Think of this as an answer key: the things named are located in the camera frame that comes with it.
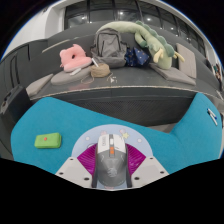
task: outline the green plush toy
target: green plush toy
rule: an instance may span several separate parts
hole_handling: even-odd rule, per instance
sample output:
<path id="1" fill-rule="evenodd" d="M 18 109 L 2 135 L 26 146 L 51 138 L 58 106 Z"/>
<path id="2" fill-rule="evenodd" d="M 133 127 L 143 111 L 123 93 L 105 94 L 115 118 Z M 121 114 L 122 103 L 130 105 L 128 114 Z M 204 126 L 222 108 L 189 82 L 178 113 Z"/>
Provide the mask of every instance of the green plush toy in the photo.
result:
<path id="1" fill-rule="evenodd" d="M 136 42 L 142 47 L 148 47 L 153 57 L 153 61 L 157 63 L 161 69 L 169 69 L 172 65 L 172 57 L 180 58 L 184 62 L 184 58 L 174 51 L 173 47 L 167 44 L 164 37 L 159 36 L 157 32 L 148 25 L 140 21 L 132 22 L 111 22 L 102 26 L 99 30 L 111 28 L 120 33 L 134 33 Z"/>

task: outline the stuffed animal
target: stuffed animal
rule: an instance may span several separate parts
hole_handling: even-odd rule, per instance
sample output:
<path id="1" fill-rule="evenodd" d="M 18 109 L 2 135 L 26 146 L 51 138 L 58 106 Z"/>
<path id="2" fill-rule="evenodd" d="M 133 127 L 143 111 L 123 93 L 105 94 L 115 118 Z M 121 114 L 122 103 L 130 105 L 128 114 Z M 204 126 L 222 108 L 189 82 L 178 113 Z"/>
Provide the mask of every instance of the stuffed animal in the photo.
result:
<path id="1" fill-rule="evenodd" d="M 157 32 L 148 25 L 140 21 L 132 22 L 110 22 L 102 26 L 99 30 L 111 28 L 120 33 L 134 33 L 136 42 L 142 47 L 148 47 L 153 57 L 153 61 L 157 63 L 161 69 L 169 69 L 172 65 L 172 57 L 180 58 L 184 62 L 184 58 L 174 51 L 173 47 L 167 44 L 164 37 L 159 36 Z"/>
<path id="2" fill-rule="evenodd" d="M 61 65 L 65 72 L 72 72 L 78 68 L 85 68 L 92 63 L 90 57 L 86 57 L 84 50 L 77 44 L 60 52 Z"/>

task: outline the green sponge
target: green sponge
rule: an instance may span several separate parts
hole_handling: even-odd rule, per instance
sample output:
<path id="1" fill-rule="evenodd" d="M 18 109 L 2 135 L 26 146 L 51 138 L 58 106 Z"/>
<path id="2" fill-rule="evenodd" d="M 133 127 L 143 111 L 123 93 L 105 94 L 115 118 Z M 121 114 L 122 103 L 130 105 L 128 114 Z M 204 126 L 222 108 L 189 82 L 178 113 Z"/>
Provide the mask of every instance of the green sponge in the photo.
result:
<path id="1" fill-rule="evenodd" d="M 37 135 L 34 146 L 38 149 L 60 148 L 61 135 L 59 133 Z"/>

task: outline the turquoise surface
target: turquoise surface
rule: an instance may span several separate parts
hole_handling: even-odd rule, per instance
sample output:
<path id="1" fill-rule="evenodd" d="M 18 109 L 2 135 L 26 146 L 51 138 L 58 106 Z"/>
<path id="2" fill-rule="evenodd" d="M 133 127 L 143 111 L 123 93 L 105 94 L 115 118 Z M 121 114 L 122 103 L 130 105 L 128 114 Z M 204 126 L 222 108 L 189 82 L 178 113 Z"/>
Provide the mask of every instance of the turquoise surface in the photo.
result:
<path id="1" fill-rule="evenodd" d="M 216 114 L 217 126 L 208 115 L 207 108 Z M 76 141 L 83 133 L 106 124 L 128 126 L 142 134 L 149 142 L 153 155 L 169 174 L 189 165 L 219 158 L 222 138 L 220 114 L 207 97 L 197 93 L 187 113 L 169 134 L 108 117 L 55 98 L 43 98 L 24 114 L 12 131 L 14 160 L 55 174 L 71 156 Z M 34 147 L 37 135 L 55 132 L 62 136 L 60 148 Z"/>

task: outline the pink pillow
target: pink pillow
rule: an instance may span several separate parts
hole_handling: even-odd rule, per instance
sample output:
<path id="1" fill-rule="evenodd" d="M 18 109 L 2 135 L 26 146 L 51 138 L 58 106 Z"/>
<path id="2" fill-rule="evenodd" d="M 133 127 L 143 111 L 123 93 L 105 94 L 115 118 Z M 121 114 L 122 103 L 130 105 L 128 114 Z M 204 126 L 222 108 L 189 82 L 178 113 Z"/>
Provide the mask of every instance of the pink pillow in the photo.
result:
<path id="1" fill-rule="evenodd" d="M 84 50 L 77 44 L 60 52 L 61 66 L 65 72 L 72 72 L 77 68 L 85 68 L 92 63 L 90 57 L 86 57 Z"/>

